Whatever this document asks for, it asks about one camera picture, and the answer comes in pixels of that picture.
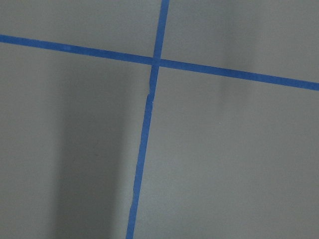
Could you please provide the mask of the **blue tape line crosswise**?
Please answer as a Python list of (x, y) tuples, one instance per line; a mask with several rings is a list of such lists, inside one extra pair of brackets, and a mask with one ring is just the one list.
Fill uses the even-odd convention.
[(72, 54), (87, 55), (92, 57), (120, 60), (120, 61), (139, 63), (144, 65), (151, 65), (155, 62), (158, 62), (159, 66), (164, 68), (185, 70), (185, 71), (191, 71), (191, 72), (197, 72), (197, 73), (230, 77), (235, 79), (250, 80), (250, 81), (262, 82), (262, 83), (289, 86), (289, 87), (300, 88), (300, 89), (314, 90), (314, 91), (319, 90), (319, 84), (316, 82), (309, 82), (309, 81), (296, 80), (291, 78), (284, 78), (284, 77), (251, 73), (251, 72), (245, 72), (245, 71), (239, 71), (239, 70), (218, 68), (213, 66), (198, 65), (198, 64), (185, 63), (185, 62), (166, 60), (166, 59), (154, 60), (152, 57), (147, 57), (147, 56), (140, 56), (140, 55), (121, 53), (121, 52), (115, 52), (115, 51), (109, 51), (109, 50), (82, 47), (82, 46), (76, 46), (76, 45), (70, 45), (70, 44), (62, 44), (62, 43), (42, 41), (42, 40), (29, 39), (29, 38), (23, 38), (23, 37), (15, 37), (15, 36), (3, 35), (3, 34), (0, 36), (0, 41), (1, 43), (41, 48), (41, 49), (53, 50), (53, 51), (61, 51), (61, 52), (67, 52)]

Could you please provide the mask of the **blue tape line lengthwise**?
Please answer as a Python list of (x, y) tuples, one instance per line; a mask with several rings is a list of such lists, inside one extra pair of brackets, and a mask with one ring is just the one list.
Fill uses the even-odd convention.
[(142, 125), (142, 131), (141, 131), (139, 152), (138, 152), (137, 163), (136, 163), (136, 171), (135, 171), (135, 178), (134, 178), (134, 185), (133, 185), (133, 197), (132, 197), (132, 203), (131, 203), (130, 211), (129, 211), (126, 239), (132, 239), (134, 237), (168, 8), (169, 8), (169, 1), (168, 0), (161, 1), (159, 20), (158, 20), (158, 26), (157, 26), (157, 34), (156, 34), (156, 40), (154, 45), (153, 60), (152, 60), (150, 78), (149, 78), (149, 93), (147, 95), (146, 104), (145, 104), (145, 112), (144, 112), (143, 125)]

